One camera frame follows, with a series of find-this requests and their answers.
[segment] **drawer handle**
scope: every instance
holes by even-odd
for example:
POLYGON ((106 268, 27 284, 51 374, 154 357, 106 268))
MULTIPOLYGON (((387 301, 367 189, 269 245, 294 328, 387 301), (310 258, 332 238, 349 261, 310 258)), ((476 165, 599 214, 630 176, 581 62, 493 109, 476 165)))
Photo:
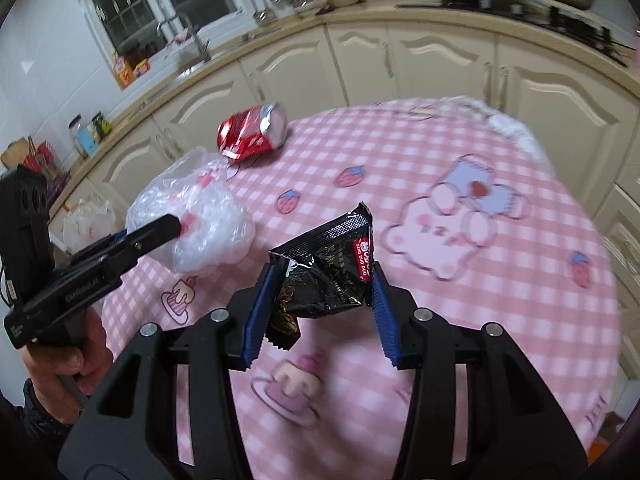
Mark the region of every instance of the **drawer handle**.
POLYGON ((164 133, 166 134, 167 138, 169 139, 169 142, 172 143, 172 145, 174 146, 175 151, 180 156, 183 156, 184 155, 184 150, 180 147, 180 144, 178 144, 178 141, 175 140, 174 136, 171 133, 171 129, 168 126, 164 129, 164 133))
POLYGON ((625 240, 625 258, 626 270, 631 272, 636 278, 640 278, 640 251, 633 247, 630 241, 625 240))
POLYGON ((386 67, 386 73, 389 74, 389 79, 393 79, 396 74, 394 73, 394 67, 391 64, 391 49, 389 48, 389 43, 388 41, 385 41, 385 43, 383 43, 383 46, 385 47, 385 67, 386 67))
POLYGON ((491 90, 493 79, 494 64, 491 61, 487 61, 484 64, 484 102, 488 105, 491 104, 491 90))
POLYGON ((504 112, 507 109, 507 90, 509 88, 509 69, 500 67, 500 106, 498 110, 504 112))
POLYGON ((258 83, 258 80, 255 78, 254 73, 251 72, 249 74, 249 77, 251 78, 251 82, 254 84, 255 89, 258 91, 258 95, 260 96, 260 101, 262 101, 263 103, 267 102, 267 96, 264 94, 264 91, 262 90, 262 87, 258 83))
POLYGON ((164 139, 162 138, 162 135, 156 134, 156 142, 158 143, 158 146, 160 146, 164 150, 164 154, 169 158, 169 160, 172 162, 175 162, 176 161, 175 155, 171 152, 169 147, 164 143, 164 139))

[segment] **tablecloth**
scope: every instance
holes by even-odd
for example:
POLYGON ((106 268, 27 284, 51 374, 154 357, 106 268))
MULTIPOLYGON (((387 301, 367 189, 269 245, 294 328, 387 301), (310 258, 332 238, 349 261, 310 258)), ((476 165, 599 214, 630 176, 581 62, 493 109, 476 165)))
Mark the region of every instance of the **tablecloth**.
MULTIPOLYGON (((141 258, 104 304, 114 354, 144 322, 168 330, 225 306, 255 284, 269 249, 362 201, 389 282, 453 324, 505 326, 588 447, 611 395, 620 338, 600 237, 529 156, 464 110, 411 113, 429 106, 406 100, 299 120, 279 152, 231 169, 228 183, 257 227, 249 255, 202 276, 141 258)), ((231 376, 255 478, 391 478, 412 373, 384 357, 366 308, 300 325, 293 350, 265 341, 251 370, 231 376), (287 380, 304 392, 287 389, 287 380)), ((463 367, 458 379, 456 462, 466 446, 463 367)), ((189 462, 184 370, 178 382, 178 445, 189 462)))

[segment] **kitchen counter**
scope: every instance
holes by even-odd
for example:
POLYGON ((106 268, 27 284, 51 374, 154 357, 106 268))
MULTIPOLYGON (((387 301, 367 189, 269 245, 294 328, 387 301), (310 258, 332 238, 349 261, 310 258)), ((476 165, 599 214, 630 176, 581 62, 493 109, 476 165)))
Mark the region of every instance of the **kitchen counter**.
POLYGON ((146 118, 151 116, 155 111, 181 94, 181 92, 258 49, 321 25, 365 22, 422 22, 456 25, 510 36, 575 59, 601 73, 603 76, 606 76, 623 89, 626 89, 630 94, 640 99, 640 80, 636 77, 633 68, 625 69, 606 56, 555 32, 516 20, 466 10, 437 8, 396 9, 396 5, 399 3, 427 1, 436 0, 367 0, 364 4, 337 9, 323 16, 316 16, 316 9, 312 9, 308 12, 289 16, 273 23, 271 27, 279 27, 280 30, 250 41, 242 46, 238 46, 231 52, 216 58, 217 52, 224 52, 228 50, 230 46, 238 44, 239 38, 220 45, 216 50, 212 51, 212 56, 214 57, 212 61, 194 70, 193 73, 183 76, 180 81, 169 86, 165 92, 155 96, 155 94, 158 93, 158 89, 164 88, 174 79, 168 78, 167 81, 159 84, 156 89, 150 91, 146 96, 133 102, 120 118, 113 121, 114 130, 110 136, 100 144, 96 155, 89 160, 78 162, 71 169, 71 179, 60 197, 58 197, 51 207, 50 216, 53 218, 71 192, 87 177, 90 171, 116 144, 142 121, 146 120, 146 118), (154 98, 146 104, 145 102, 149 100, 149 96, 154 96, 154 98))

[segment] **crushed red can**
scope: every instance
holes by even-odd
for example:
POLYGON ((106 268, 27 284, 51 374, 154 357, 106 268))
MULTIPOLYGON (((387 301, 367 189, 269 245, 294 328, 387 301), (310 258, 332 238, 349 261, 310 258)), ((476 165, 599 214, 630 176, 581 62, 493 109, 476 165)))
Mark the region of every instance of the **crushed red can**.
POLYGON ((234 162, 274 152, 284 144, 288 126, 284 110, 278 104, 249 108, 220 124, 218 148, 234 162))

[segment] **human hand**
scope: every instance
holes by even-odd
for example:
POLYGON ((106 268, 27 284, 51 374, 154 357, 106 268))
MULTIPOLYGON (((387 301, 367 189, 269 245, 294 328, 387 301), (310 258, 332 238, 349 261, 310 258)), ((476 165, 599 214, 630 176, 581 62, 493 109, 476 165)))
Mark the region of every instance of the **human hand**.
POLYGON ((74 424, 81 407, 58 376, 82 375, 78 388, 85 395, 91 395, 113 364, 113 354, 107 348, 107 333, 94 309, 89 308, 84 314, 84 326, 86 341, 82 349, 30 343, 20 350, 38 401, 62 424, 74 424))

